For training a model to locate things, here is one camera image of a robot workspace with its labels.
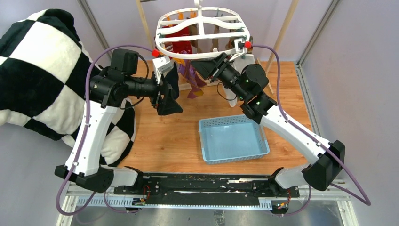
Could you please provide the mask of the red sock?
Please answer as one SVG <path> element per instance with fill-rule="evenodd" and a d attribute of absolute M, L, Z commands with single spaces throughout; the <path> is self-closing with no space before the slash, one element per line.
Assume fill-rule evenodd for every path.
<path fill-rule="evenodd" d="M 182 30 L 165 35 L 165 38 L 172 37 L 182 37 L 182 36 L 190 36 L 190 29 L 188 27 L 183 28 Z M 190 41 L 180 41 L 180 42 L 166 42 L 165 48 L 168 51 L 178 54 L 192 54 L 192 45 Z"/>

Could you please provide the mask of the grey striped sock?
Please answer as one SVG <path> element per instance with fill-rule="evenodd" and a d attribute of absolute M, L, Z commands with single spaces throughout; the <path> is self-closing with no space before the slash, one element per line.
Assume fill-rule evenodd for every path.
<path fill-rule="evenodd" d="M 164 50 L 168 50 L 169 51 L 169 50 L 172 49 L 172 44 L 170 44 L 170 43 L 164 42 L 163 44 L 161 44 L 161 46 L 162 46 L 162 49 L 164 49 Z M 157 46 L 154 47 L 154 50 L 152 51 L 152 56 L 154 58 L 161 57 L 161 56 L 164 56 L 164 55 L 165 54 L 163 54 L 161 51 L 159 51 Z"/>

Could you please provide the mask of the light blue plastic basket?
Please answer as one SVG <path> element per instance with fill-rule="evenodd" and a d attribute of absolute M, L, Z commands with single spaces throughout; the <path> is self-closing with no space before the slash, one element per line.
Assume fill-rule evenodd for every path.
<path fill-rule="evenodd" d="M 260 159 L 270 153 L 263 127 L 243 114 L 201 119 L 198 126 L 206 164 Z"/>

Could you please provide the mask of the purple orange striped sock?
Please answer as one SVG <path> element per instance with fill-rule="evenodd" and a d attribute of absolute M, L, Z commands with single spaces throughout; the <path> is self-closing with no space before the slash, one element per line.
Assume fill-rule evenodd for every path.
<path fill-rule="evenodd" d="M 202 96 L 204 94 L 202 88 L 206 86 L 206 83 L 197 75 L 197 71 L 191 65 L 191 61 L 178 59 L 177 64 L 178 72 L 191 87 L 187 97 L 190 99 L 195 99 Z"/>

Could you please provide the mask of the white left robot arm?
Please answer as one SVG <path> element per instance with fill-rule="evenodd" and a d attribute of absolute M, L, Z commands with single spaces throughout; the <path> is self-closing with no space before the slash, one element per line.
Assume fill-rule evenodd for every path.
<path fill-rule="evenodd" d="M 100 152 L 108 127 L 128 96 L 147 97 L 158 115 L 181 113 L 173 87 L 165 74 L 174 68 L 168 56 L 156 55 L 150 78 L 137 78 L 139 54 L 116 49 L 111 65 L 89 79 L 88 97 L 82 123 L 72 153 L 65 164 L 55 168 L 55 175 L 87 190 L 103 193 L 110 187 L 123 187 L 132 194 L 144 189 L 144 175 L 132 167 L 100 165 Z"/>

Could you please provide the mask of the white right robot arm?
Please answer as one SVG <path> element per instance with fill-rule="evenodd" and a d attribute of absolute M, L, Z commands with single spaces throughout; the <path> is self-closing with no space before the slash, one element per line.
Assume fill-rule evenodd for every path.
<path fill-rule="evenodd" d="M 269 80 L 259 64 L 247 64 L 238 71 L 222 53 L 214 59 L 193 60 L 191 65 L 203 79 L 219 81 L 232 91 L 249 119 L 279 134 L 307 160 L 301 166 L 278 168 L 268 179 L 272 195 L 282 196 L 288 188 L 301 185 L 327 190 L 343 169 L 339 161 L 344 160 L 345 145 L 319 137 L 281 110 L 263 91 Z"/>

